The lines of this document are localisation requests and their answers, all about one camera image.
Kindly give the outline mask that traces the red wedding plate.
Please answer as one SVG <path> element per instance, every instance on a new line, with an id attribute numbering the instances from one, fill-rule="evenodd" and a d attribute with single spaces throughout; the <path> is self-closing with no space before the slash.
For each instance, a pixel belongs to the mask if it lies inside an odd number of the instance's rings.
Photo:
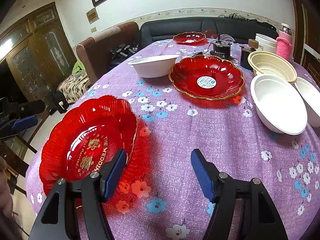
<path id="1" fill-rule="evenodd" d="M 105 95 L 68 111 L 44 144 L 39 168 L 43 191 L 60 178 L 75 181 L 98 172 L 118 149 L 131 158 L 138 121 L 125 99 Z"/>

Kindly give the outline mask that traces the red gold-rimmed plate with sticker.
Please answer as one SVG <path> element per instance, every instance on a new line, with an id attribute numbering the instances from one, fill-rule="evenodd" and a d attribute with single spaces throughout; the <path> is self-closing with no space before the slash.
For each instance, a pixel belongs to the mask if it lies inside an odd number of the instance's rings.
<path id="1" fill-rule="evenodd" d="M 169 79 L 175 89 L 195 99 L 219 101 L 240 94 L 242 71 L 217 56 L 196 55 L 174 64 Z"/>

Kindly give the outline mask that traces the cream plastic bowl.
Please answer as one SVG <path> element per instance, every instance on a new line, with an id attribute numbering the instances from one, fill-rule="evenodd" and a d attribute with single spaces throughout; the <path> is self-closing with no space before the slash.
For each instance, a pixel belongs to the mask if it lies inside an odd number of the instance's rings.
<path id="1" fill-rule="evenodd" d="M 249 54 L 248 62 L 255 75 L 276 75 L 291 84 L 297 81 L 297 72 L 293 65 L 277 54 L 254 51 Z"/>

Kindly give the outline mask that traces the wooden cabinet with glass doors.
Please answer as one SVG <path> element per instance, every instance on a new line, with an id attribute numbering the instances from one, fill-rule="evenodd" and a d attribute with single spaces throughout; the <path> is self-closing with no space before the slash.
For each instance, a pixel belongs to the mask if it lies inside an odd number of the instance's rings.
<path id="1" fill-rule="evenodd" d="M 55 3 L 27 14 L 1 32 L 1 61 L 8 64 L 28 101 L 52 101 L 76 62 Z"/>

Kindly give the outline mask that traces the patterned cushion stool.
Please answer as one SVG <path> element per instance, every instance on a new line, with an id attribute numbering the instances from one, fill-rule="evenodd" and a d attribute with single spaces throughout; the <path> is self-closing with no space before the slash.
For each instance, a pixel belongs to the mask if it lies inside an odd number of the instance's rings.
<path id="1" fill-rule="evenodd" d="M 88 90 L 91 85 L 89 77 L 84 70 L 71 74 L 63 80 L 57 91 L 61 92 L 68 103 L 77 102 Z"/>

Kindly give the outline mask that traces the purple floral tablecloth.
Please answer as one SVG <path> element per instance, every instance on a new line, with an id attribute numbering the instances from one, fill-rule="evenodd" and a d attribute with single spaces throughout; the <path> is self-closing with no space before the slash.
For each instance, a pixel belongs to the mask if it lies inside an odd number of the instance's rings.
<path id="1" fill-rule="evenodd" d="M 307 123 L 297 136 L 273 133 L 257 114 L 253 73 L 244 78 L 234 99 L 196 100 L 166 77 L 143 80 L 125 61 L 81 97 L 124 98 L 142 121 L 125 170 L 129 187 L 107 205 L 116 239 L 167 239 L 173 226 L 184 239 L 203 236 L 212 206 L 191 168 L 196 148 L 235 179 L 261 179 L 289 239 L 319 238 L 319 129 Z"/>

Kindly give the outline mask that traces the large white paper bowl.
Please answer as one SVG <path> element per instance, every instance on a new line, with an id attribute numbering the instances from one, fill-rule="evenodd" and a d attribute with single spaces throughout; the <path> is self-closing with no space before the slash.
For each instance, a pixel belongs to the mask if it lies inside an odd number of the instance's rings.
<path id="1" fill-rule="evenodd" d="M 250 91 L 257 114 L 268 129 L 288 135 L 304 132 L 306 106 L 291 84 L 275 75 L 260 74 L 252 79 Z"/>

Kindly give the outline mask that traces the white paper bowl at edge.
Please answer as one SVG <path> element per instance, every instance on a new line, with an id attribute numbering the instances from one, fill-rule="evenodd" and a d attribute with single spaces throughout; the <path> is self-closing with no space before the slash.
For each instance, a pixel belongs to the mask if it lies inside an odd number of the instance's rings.
<path id="1" fill-rule="evenodd" d="M 298 90 L 300 96 L 303 98 L 307 114 L 308 123 L 317 128 L 320 126 L 320 93 L 309 82 L 301 77 L 297 77 L 295 82 L 296 90 Z"/>

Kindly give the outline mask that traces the black cylindrical device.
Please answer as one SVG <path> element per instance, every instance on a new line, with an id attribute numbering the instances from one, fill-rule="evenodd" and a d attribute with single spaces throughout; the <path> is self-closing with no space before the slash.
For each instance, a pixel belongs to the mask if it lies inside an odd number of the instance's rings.
<path id="1" fill-rule="evenodd" d="M 251 65 L 248 62 L 248 56 L 251 52 L 256 51 L 255 48 L 251 48 L 251 47 L 242 47 L 241 48 L 241 58 L 240 58 L 240 65 L 250 71 L 253 71 L 253 68 L 251 67 Z"/>

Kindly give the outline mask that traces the brown tape roll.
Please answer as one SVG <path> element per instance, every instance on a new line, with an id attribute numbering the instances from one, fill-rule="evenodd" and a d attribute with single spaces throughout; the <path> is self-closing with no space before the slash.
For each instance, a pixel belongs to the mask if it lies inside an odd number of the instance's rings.
<path id="1" fill-rule="evenodd" d="M 254 48 L 254 49 L 258 49 L 259 47 L 259 42 L 257 40 L 254 40 L 254 39 L 249 39 L 248 40 L 248 46 L 250 48 Z"/>

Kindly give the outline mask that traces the white plastic jar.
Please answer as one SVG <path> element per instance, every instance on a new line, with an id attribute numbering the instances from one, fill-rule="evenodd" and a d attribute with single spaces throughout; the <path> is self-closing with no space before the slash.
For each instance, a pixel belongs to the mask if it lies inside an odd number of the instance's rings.
<path id="1" fill-rule="evenodd" d="M 277 41 L 274 38 L 263 34 L 256 34 L 255 40 L 258 42 L 257 50 L 268 51 L 274 54 L 277 52 Z"/>

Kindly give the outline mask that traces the black leather sofa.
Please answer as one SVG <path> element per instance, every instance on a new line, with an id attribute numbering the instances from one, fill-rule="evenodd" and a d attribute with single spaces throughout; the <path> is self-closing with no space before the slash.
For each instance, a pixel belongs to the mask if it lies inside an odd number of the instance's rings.
<path id="1" fill-rule="evenodd" d="M 139 31 L 139 47 L 143 49 L 156 41 L 173 38 L 185 32 L 198 32 L 208 38 L 213 34 L 227 34 L 237 43 L 247 43 L 257 34 L 276 39 L 277 30 L 266 22 L 257 20 L 240 20 L 222 17 L 186 17 L 167 20 L 149 21 L 142 24 Z"/>

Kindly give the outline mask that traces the far red gold-rimmed plate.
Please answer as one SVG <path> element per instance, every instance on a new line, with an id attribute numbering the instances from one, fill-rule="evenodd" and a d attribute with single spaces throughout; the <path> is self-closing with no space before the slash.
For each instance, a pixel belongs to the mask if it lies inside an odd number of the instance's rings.
<path id="1" fill-rule="evenodd" d="M 206 35 L 199 32 L 184 32 L 175 35 L 172 40 L 178 44 L 196 44 L 206 39 Z"/>

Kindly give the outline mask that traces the small wall plaque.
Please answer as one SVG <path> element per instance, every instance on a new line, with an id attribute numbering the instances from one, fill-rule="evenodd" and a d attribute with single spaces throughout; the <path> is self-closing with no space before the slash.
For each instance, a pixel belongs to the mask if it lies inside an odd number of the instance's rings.
<path id="1" fill-rule="evenodd" d="M 99 20 L 99 16 L 96 10 L 96 7 L 94 7 L 93 9 L 91 9 L 90 11 L 88 11 L 86 13 L 87 19 L 89 24 L 94 23 L 95 21 Z"/>

